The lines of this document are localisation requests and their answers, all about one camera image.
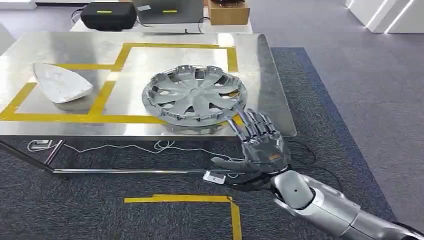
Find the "black device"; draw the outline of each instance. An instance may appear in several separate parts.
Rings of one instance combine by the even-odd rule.
[[[142,24],[197,24],[203,17],[201,0],[133,0]]]
[[[91,2],[81,13],[81,20],[89,29],[118,32],[131,29],[137,19],[132,2]]]

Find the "metal table frame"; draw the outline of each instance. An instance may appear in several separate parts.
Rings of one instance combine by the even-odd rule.
[[[95,169],[95,168],[53,168],[53,160],[59,150],[65,144],[65,140],[60,140],[53,148],[48,157],[43,161],[22,152],[10,144],[0,140],[0,150],[3,150],[12,156],[21,159],[32,166],[42,169],[51,175],[71,175],[71,174],[204,174],[206,171],[219,174],[244,174],[243,172],[231,171],[226,169]]]

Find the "robotic hand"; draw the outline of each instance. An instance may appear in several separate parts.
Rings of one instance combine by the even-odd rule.
[[[262,179],[268,177],[278,206],[334,237],[345,240],[424,240],[424,234],[419,231],[369,214],[338,190],[290,170],[287,143],[270,118],[251,109],[247,113],[237,112],[247,135],[232,119],[227,121],[241,140],[245,160],[226,161],[214,157],[212,161],[216,165],[244,173],[258,173]]]

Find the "robot finger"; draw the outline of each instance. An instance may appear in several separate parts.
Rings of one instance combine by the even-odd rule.
[[[229,117],[225,118],[228,122],[228,124],[231,126],[232,130],[235,132],[235,134],[237,135],[237,137],[242,141],[242,142],[247,142],[248,138],[245,136],[245,134],[242,132],[242,130],[240,130],[240,128],[237,126],[236,122]]]
[[[250,116],[250,118],[253,121],[253,124],[255,125],[256,129],[259,131],[260,135],[264,135],[267,133],[267,128],[265,127],[263,120],[258,114],[253,111],[251,108],[247,109],[247,114]]]
[[[246,164],[246,161],[227,161],[220,157],[213,157],[211,161],[220,168],[242,173],[255,173],[256,171]]]
[[[250,137],[253,138],[255,136],[258,136],[259,132],[257,131],[256,127],[253,125],[250,117],[243,111],[243,109],[237,108],[236,111],[238,115],[240,116],[241,120],[243,121],[244,126],[246,127],[246,130],[249,133]]]
[[[270,134],[277,132],[277,129],[274,126],[273,121],[271,120],[271,118],[268,115],[263,114],[263,113],[259,113],[259,115],[262,117],[263,122],[264,122],[264,124],[265,124],[265,126],[266,126],[266,128],[267,128],[267,130]]]

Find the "black box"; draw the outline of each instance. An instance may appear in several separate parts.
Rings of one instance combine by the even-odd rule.
[[[81,20],[89,29],[122,31],[131,29],[137,19],[132,2],[91,2],[81,13]]]

